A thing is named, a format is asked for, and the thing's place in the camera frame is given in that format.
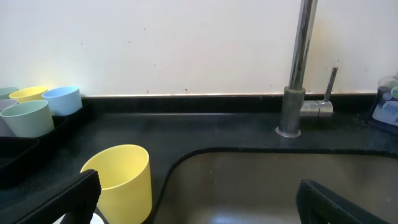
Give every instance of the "faucet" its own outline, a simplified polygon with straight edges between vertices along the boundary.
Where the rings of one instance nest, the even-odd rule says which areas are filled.
[[[276,132],[287,138],[296,138],[301,135],[299,129],[300,117],[318,116],[320,118],[333,114],[333,105],[329,101],[329,97],[338,69],[336,67],[332,70],[323,101],[304,101],[304,71],[317,3],[318,0],[302,0],[300,6],[290,81],[284,89],[282,117],[279,126],[276,127]]]

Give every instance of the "soap bottle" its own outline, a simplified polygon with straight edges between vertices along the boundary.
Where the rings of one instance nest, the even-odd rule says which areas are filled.
[[[369,124],[398,134],[398,72],[379,80]]]

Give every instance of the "faucet spout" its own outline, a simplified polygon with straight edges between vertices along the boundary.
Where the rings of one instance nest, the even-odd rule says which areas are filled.
[[[284,90],[282,118],[276,128],[277,133],[283,137],[294,138],[301,135],[300,109],[305,96],[303,80],[317,3],[318,0],[302,0],[301,2],[290,81]]]

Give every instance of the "backsplash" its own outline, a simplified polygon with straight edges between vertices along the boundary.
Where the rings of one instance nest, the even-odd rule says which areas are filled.
[[[86,96],[273,94],[301,0],[2,0],[0,87]],[[398,1],[318,0],[304,87],[375,93],[398,70]]]

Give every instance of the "sink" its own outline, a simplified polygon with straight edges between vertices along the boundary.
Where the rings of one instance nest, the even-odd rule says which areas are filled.
[[[398,223],[398,160],[367,155],[209,152],[171,173],[154,223],[300,224],[295,196],[312,179]]]

